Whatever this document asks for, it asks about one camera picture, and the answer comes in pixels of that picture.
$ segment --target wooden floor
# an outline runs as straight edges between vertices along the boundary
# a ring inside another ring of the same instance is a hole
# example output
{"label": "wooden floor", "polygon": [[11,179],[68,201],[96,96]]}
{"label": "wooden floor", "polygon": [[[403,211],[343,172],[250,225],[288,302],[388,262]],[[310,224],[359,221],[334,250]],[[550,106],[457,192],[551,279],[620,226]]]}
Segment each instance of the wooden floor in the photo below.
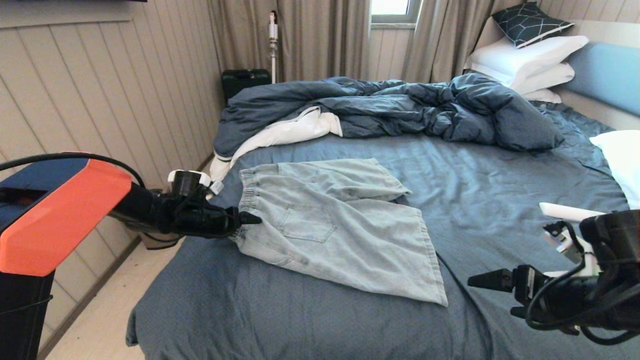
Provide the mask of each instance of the wooden floor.
{"label": "wooden floor", "polygon": [[127,347],[131,309],[173,258],[172,248],[149,251],[140,243],[78,316],[46,360],[143,360],[140,347]]}

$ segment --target light blue denim shorts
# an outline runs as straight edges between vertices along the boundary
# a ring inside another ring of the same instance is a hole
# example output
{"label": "light blue denim shorts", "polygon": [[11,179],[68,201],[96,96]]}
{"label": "light blue denim shorts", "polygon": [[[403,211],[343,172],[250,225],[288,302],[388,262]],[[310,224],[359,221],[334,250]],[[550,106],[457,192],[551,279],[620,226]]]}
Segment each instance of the light blue denim shorts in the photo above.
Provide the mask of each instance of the light blue denim shorts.
{"label": "light blue denim shorts", "polygon": [[447,306],[411,191],[375,159],[260,165],[241,171],[240,211],[262,218],[233,236],[244,254],[351,286]]}

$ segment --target white pillow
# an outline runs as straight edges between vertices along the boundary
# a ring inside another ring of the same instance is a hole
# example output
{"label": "white pillow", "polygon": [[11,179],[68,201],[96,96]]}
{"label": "white pillow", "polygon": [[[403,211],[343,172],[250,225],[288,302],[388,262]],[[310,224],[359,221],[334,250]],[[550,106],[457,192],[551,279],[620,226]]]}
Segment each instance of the white pillow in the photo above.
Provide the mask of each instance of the white pillow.
{"label": "white pillow", "polygon": [[527,100],[547,101],[547,102],[552,102],[554,104],[559,104],[562,102],[562,99],[560,99],[560,95],[556,94],[555,92],[549,89],[540,89],[534,92],[529,92],[527,94],[523,94],[522,97],[524,97]]}
{"label": "white pillow", "polygon": [[567,81],[571,81],[574,76],[575,71],[573,71],[571,65],[567,63],[559,63],[545,72],[529,76],[518,86],[511,85],[510,87],[518,94],[527,94],[536,90],[564,84]]}
{"label": "white pillow", "polygon": [[609,162],[630,209],[640,209],[640,130],[619,130],[590,138]]}
{"label": "white pillow", "polygon": [[482,72],[514,88],[520,86],[526,78],[551,69],[588,42],[589,39],[584,36],[552,37],[516,49],[504,37],[474,51],[469,56],[465,69]]}

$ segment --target curtain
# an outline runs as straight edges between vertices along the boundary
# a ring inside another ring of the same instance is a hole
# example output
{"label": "curtain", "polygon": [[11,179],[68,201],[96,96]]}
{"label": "curtain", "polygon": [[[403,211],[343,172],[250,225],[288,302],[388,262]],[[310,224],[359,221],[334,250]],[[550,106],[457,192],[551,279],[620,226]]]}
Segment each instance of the curtain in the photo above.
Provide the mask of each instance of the curtain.
{"label": "curtain", "polygon": [[462,74],[487,18],[522,0],[423,0],[404,61],[403,80],[449,81]]}
{"label": "curtain", "polygon": [[368,0],[211,0],[223,69],[270,69],[269,12],[278,14],[278,81],[365,79]]}

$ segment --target mattress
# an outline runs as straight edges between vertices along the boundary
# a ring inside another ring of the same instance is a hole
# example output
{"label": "mattress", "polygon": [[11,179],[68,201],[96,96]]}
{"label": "mattress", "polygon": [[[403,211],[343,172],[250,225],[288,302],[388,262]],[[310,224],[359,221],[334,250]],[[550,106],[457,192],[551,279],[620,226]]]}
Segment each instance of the mattress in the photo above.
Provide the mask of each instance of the mattress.
{"label": "mattress", "polygon": [[213,202],[236,206],[239,171],[265,163],[376,158],[413,191],[438,253],[449,307],[367,293],[241,254],[228,239],[187,238],[132,310],[127,343],[147,359],[630,359],[615,347],[534,331],[509,314],[513,295],[470,288],[471,275],[573,263],[541,238],[539,202],[628,209],[590,136],[608,131],[562,104],[537,107],[564,135],[556,149],[514,152],[420,134],[328,135],[243,156]]}

